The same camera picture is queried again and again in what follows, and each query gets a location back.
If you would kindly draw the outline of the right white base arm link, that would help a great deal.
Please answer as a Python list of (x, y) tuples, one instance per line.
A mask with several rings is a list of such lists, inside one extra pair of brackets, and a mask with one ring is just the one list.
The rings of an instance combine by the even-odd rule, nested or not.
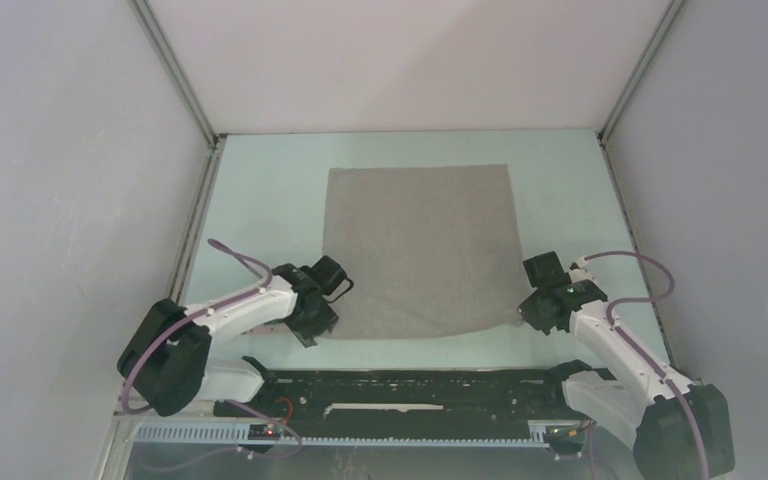
[(600, 369), (581, 360), (550, 368), (546, 379), (570, 409), (594, 420), (629, 450), (634, 448), (651, 398), (619, 380), (603, 378)]

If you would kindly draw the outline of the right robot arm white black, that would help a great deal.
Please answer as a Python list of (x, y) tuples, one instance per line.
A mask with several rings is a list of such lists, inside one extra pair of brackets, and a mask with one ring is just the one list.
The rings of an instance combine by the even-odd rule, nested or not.
[(627, 446), (645, 479), (715, 479), (736, 466), (729, 404), (713, 384), (695, 381), (659, 357), (616, 313), (630, 298), (610, 299), (587, 266), (550, 251), (524, 261), (532, 293), (519, 305), (524, 323), (544, 334), (567, 332), (611, 374), (583, 362), (556, 366), (561, 379), (541, 392), (545, 411), (574, 411)]

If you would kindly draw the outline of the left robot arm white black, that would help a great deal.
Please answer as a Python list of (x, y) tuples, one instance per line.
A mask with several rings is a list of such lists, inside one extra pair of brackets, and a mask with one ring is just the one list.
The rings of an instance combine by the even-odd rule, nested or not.
[(116, 363), (125, 381), (125, 412), (168, 417), (207, 400), (236, 401), (252, 416), (268, 414), (276, 390), (267, 383), (267, 369), (251, 356), (218, 359), (213, 349), (273, 323), (313, 347), (338, 322), (333, 303), (354, 287), (329, 256), (311, 266), (274, 268), (246, 255), (236, 258), (255, 274), (255, 284), (202, 304), (181, 306), (164, 298), (150, 307)]

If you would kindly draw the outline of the grey cloth napkin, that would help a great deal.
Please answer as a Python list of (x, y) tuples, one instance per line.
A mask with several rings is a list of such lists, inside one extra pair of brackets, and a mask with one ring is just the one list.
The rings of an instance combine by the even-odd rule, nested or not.
[(354, 282), (336, 304), (339, 340), (514, 325), (529, 290), (504, 165), (334, 169), (323, 251)]

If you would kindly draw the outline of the left white base arm link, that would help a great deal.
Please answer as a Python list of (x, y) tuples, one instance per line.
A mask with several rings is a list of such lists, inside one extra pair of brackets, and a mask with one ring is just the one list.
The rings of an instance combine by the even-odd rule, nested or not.
[(270, 374), (256, 359), (248, 357), (209, 360), (195, 399), (247, 403), (259, 393)]

